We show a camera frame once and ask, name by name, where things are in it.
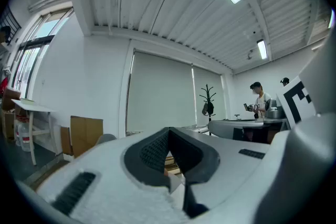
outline white ceiling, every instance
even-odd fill
[[[159,36],[238,73],[277,59],[328,34],[324,0],[72,0],[87,29],[108,26]],[[269,58],[261,60],[256,41]]]

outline cardboard box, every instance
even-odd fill
[[[14,140],[14,113],[9,113],[7,111],[1,111],[1,126],[2,133],[5,138],[9,141]]]
[[[5,111],[11,110],[15,107],[12,99],[20,100],[21,92],[10,87],[6,87],[2,96],[2,109]]]
[[[74,157],[94,147],[103,134],[103,120],[71,116],[71,141]]]
[[[67,127],[61,127],[61,144],[64,154],[73,155],[71,141],[70,141],[70,129]]]

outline white t-shirt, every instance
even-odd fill
[[[257,100],[256,100],[256,105],[258,106],[258,109],[265,109],[265,103],[267,100],[271,99],[271,96],[267,93],[267,92],[264,92],[264,94],[262,95],[262,97],[258,97]]]

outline red object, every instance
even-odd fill
[[[1,82],[0,84],[0,94],[4,94],[4,90],[8,85],[8,79],[7,77]]]

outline roller shade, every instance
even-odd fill
[[[204,98],[200,97],[200,94],[206,96],[206,92],[202,88],[206,89],[206,85],[211,88],[210,96],[216,93],[212,99],[214,100],[212,104],[214,105],[214,114],[212,120],[223,120],[225,119],[225,104],[224,104],[224,93],[222,87],[222,81],[220,75],[212,73],[210,71],[204,70],[202,68],[193,67],[194,69],[194,80],[195,80],[195,92],[196,92],[196,112],[197,112],[197,125],[203,126],[209,123],[209,117],[202,114],[202,109],[204,106]]]
[[[191,66],[136,52],[129,84],[127,131],[195,123]]]

